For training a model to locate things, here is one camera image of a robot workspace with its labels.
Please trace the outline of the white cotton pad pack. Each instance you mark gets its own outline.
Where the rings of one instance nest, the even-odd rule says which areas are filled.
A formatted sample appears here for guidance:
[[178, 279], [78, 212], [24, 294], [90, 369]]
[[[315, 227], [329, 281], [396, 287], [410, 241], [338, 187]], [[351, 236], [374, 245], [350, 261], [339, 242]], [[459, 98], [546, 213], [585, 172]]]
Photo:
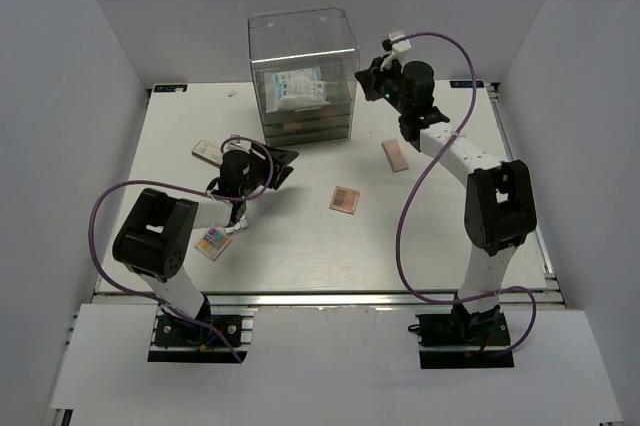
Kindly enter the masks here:
[[319, 78], [317, 71], [314, 69], [298, 71], [304, 78], [286, 84], [286, 95], [281, 101], [284, 104], [299, 107], [327, 104], [327, 84]]

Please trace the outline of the clear smoky makeup organizer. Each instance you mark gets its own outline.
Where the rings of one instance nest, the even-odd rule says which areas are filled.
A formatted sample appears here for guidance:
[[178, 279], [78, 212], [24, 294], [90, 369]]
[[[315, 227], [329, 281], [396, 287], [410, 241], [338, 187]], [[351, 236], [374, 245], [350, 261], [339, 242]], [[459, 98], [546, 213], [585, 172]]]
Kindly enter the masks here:
[[360, 54], [346, 12], [338, 7], [262, 12], [251, 16], [247, 27], [265, 143], [281, 148], [348, 139]]

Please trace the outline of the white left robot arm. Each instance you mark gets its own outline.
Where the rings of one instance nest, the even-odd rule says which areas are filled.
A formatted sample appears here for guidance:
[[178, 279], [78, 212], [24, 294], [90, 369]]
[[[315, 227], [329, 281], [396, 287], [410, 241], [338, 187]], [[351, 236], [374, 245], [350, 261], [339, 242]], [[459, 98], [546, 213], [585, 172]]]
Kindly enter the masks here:
[[116, 235], [112, 255], [147, 283], [165, 311], [179, 318], [177, 333], [188, 344], [205, 342], [212, 324], [204, 315], [206, 297], [183, 266], [192, 232], [213, 228], [224, 233], [238, 225], [247, 199], [278, 189], [298, 157], [296, 151], [257, 143], [222, 154], [218, 176], [202, 199], [175, 198], [149, 187], [139, 193]]

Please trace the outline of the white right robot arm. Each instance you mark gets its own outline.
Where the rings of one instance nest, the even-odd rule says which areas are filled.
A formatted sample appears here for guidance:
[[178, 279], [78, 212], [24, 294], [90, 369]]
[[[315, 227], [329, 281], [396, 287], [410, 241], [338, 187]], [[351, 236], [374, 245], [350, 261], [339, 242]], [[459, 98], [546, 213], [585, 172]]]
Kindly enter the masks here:
[[384, 100], [399, 114], [402, 137], [444, 167], [465, 188], [463, 225], [472, 244], [462, 285], [452, 306], [453, 336], [472, 345], [484, 337], [499, 313], [499, 290], [508, 266], [537, 215], [527, 165], [504, 161], [455, 131], [434, 104], [431, 66], [383, 58], [356, 73], [368, 101]]

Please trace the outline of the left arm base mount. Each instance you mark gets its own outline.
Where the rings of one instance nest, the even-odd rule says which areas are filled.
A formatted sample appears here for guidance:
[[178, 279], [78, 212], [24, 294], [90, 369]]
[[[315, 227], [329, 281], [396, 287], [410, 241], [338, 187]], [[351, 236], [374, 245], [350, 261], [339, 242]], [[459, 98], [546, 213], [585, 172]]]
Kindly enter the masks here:
[[213, 314], [213, 326], [234, 353], [210, 329], [158, 312], [151, 334], [147, 361], [151, 363], [239, 364], [248, 353], [253, 318], [237, 314]]

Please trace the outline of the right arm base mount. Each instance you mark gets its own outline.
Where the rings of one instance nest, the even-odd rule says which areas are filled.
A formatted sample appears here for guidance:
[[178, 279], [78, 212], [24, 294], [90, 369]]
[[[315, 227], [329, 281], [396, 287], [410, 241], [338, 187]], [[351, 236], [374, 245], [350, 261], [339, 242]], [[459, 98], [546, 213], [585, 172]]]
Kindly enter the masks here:
[[422, 314], [407, 327], [418, 339], [423, 370], [511, 369], [511, 337], [503, 313], [479, 327], [465, 331], [453, 314]]

